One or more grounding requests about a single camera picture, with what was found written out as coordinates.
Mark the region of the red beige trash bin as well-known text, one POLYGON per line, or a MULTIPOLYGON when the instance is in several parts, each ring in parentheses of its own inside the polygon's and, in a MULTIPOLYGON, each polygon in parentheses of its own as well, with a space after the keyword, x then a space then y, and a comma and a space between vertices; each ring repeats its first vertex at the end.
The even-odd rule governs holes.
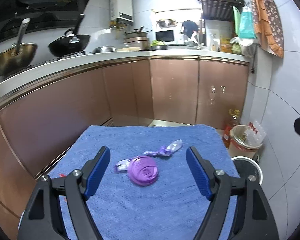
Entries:
POLYGON ((237 125, 230 130, 230 146, 228 152, 231 157, 247 157, 253 159, 263 145, 266 132, 262 127, 237 125))

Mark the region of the brown kitchen cabinets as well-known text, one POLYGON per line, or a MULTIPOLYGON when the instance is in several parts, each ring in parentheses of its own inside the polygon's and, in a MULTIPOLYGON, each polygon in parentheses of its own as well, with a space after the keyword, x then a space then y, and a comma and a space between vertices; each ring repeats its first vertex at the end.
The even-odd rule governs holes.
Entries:
POLYGON ((36 179, 90 125, 153 120, 223 129, 242 109, 248 65, 209 56, 102 60, 20 73, 0 84, 0 238, 16 239, 36 179))

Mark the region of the white kitchen countertop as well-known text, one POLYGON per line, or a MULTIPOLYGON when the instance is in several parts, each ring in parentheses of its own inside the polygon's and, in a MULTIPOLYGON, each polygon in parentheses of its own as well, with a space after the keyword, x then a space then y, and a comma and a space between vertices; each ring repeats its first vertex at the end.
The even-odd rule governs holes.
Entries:
POLYGON ((239 62, 249 63, 247 57, 242 55, 223 53, 217 51, 196 50, 196 49, 173 49, 167 50, 155 50, 155 51, 119 51, 99 54, 88 54, 80 55, 75 57, 69 57, 66 59, 57 60, 42 64, 38 67, 23 71, 17 75, 10 77, 9 79, 0 83, 0 100, 5 96, 24 87, 34 81, 48 77, 58 72, 63 72, 69 69, 75 69, 80 66, 89 64, 97 64, 102 62, 109 62, 111 60, 132 60, 132 59, 143 59, 143 58, 154 58, 154 57, 190 57, 191 59, 212 59, 220 60, 225 62, 239 62))

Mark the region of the black bin white rim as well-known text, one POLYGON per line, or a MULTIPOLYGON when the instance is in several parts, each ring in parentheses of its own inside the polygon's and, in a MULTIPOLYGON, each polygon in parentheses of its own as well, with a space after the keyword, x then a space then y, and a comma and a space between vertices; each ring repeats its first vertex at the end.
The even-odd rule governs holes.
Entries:
POLYGON ((252 180, 254 177, 256 181, 262 185, 263 182, 263 172, 253 159, 244 157, 244 156, 236 156, 232 157, 232 161, 237 169, 238 174, 241 178, 249 178, 252 180))

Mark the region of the cooking oil bottle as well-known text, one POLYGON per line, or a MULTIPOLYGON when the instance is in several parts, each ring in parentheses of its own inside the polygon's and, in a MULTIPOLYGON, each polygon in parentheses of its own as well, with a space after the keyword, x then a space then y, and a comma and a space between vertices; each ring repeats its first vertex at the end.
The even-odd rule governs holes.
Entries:
POLYGON ((230 146, 230 131, 232 128, 239 124, 241 118, 241 112, 239 109, 229 109, 230 121, 226 124, 225 130, 223 132, 222 141, 226 148, 230 146))

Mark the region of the purple white crumpled wrapper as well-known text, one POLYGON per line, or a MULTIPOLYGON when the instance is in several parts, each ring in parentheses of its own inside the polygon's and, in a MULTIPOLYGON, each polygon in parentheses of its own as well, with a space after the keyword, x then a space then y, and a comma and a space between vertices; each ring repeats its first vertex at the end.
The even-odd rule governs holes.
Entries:
POLYGON ((133 159, 123 159, 121 161, 118 161, 114 166, 115 172, 116 173, 127 172, 132 160, 133 159))

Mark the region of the orange patterned hanging cloth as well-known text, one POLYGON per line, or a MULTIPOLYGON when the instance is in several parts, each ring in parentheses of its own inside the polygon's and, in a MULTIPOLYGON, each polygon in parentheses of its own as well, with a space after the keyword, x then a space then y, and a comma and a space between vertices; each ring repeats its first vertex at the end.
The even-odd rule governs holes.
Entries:
POLYGON ((274 0, 250 0, 253 26, 261 48, 284 57, 284 37, 279 11, 274 0))

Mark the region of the blue towel mat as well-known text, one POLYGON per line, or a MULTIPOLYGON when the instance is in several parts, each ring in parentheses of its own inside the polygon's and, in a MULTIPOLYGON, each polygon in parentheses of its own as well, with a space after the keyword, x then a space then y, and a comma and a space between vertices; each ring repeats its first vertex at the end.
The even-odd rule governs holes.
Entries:
POLYGON ((206 125, 88 127, 40 177, 18 239, 197 239, 204 222, 229 237, 235 196, 212 224, 218 178, 238 178, 218 132, 206 125))

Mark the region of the purple plastic lid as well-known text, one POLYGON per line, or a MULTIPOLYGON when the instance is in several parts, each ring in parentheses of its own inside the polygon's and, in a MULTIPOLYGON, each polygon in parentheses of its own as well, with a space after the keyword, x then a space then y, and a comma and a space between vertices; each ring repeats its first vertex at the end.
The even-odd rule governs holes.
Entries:
POLYGON ((153 184, 158 178, 159 170, 156 162, 149 156, 133 158, 128 169, 130 180, 139 186, 153 184))

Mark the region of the purple clear twisted wrapper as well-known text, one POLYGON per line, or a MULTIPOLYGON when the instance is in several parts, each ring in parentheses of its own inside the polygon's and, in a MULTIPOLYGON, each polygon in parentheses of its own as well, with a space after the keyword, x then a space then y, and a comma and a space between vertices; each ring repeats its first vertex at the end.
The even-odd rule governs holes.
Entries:
POLYGON ((157 151, 145 151, 143 154, 149 157, 170 157, 183 146, 181 139, 170 143, 168 146, 161 146, 157 151))

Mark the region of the teal hanging bag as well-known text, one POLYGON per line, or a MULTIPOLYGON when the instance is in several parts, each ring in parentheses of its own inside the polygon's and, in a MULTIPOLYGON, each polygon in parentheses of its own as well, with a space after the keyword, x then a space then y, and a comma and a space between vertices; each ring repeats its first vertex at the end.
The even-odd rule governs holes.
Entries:
POLYGON ((249 7, 243 7, 239 23, 239 38, 254 39, 253 14, 249 7))

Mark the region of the white microwave oven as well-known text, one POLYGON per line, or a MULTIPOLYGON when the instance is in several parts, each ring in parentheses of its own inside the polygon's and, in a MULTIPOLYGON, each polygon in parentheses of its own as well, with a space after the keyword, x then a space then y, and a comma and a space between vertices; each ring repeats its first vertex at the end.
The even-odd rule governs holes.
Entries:
POLYGON ((183 35, 176 28, 166 28, 155 32, 157 41, 165 42, 171 46, 184 44, 183 35))

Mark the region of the brass wok pan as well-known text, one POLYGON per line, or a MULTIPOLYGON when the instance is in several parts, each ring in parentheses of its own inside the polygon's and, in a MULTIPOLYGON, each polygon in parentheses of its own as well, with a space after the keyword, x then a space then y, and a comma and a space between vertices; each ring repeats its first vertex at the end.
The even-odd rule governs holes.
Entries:
POLYGON ((0 53, 0 76, 8 76, 12 72, 26 68, 32 62, 38 45, 22 42, 30 21, 30 18, 22 20, 17 35, 17 42, 12 44, 11 48, 0 53))

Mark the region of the black wok pan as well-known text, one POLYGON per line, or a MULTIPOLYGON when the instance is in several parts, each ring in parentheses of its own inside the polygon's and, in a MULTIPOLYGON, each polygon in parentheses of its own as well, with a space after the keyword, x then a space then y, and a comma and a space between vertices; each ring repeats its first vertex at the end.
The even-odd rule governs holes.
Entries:
POLYGON ((80 14, 74 28, 68 29, 63 36, 48 45, 52 55, 60 58, 85 50, 90 41, 90 35, 79 33, 79 27, 84 18, 85 14, 80 14))

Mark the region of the copper cooking pot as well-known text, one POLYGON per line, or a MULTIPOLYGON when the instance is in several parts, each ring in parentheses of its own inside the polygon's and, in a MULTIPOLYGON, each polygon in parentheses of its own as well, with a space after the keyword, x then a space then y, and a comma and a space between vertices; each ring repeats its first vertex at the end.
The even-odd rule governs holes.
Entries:
POLYGON ((134 29, 125 33, 123 48, 139 48, 139 50, 150 49, 150 39, 147 37, 147 32, 143 31, 144 26, 139 29, 134 29))

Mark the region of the white water heater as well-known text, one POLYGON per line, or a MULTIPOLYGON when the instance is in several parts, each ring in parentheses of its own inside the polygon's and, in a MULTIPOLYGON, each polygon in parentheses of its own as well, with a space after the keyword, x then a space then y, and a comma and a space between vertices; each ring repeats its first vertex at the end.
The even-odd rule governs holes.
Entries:
POLYGON ((110 26, 133 25, 132 0, 110 0, 110 26))

